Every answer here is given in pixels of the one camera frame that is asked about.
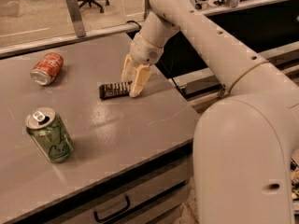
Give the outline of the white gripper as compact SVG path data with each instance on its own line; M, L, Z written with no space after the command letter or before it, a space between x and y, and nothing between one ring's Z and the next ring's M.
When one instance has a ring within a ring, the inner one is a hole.
M145 64L156 64L163 52L163 48L152 45L140 33L135 35L121 73L122 82L132 81L129 92L131 97L139 96L150 79L150 66Z

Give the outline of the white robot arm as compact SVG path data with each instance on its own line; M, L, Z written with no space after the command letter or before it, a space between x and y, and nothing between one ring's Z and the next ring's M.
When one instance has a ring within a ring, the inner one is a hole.
M200 224L295 224L291 157L299 147L299 88L194 7L149 0L121 78L136 97L167 40L182 32L227 92L200 117L193 174Z

